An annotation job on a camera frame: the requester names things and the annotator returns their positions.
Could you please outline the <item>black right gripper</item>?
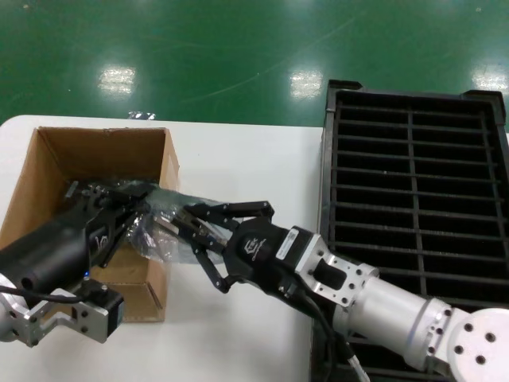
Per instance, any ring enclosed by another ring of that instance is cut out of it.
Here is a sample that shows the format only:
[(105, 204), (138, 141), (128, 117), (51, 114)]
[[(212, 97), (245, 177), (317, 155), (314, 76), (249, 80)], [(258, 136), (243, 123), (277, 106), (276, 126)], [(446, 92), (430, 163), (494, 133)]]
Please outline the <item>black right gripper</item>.
[[(210, 234), (194, 232), (190, 246), (213, 286), (226, 294), (239, 280), (275, 298), (303, 295), (303, 282), (297, 263), (303, 254), (303, 230), (297, 226), (281, 228), (271, 223), (274, 210), (268, 201), (186, 205), (184, 210), (196, 219), (234, 231), (224, 246)], [(241, 224), (240, 218), (254, 218)], [(227, 267), (220, 274), (209, 252), (223, 254)]]

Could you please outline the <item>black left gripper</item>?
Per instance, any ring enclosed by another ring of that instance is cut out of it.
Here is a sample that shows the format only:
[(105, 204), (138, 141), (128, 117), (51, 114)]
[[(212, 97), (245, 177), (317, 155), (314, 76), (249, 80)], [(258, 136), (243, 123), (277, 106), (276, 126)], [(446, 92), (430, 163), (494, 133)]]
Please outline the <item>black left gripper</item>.
[(1, 275), (41, 294), (77, 283), (108, 265), (149, 195), (142, 181), (72, 182), (65, 203), (74, 208), (3, 248)]

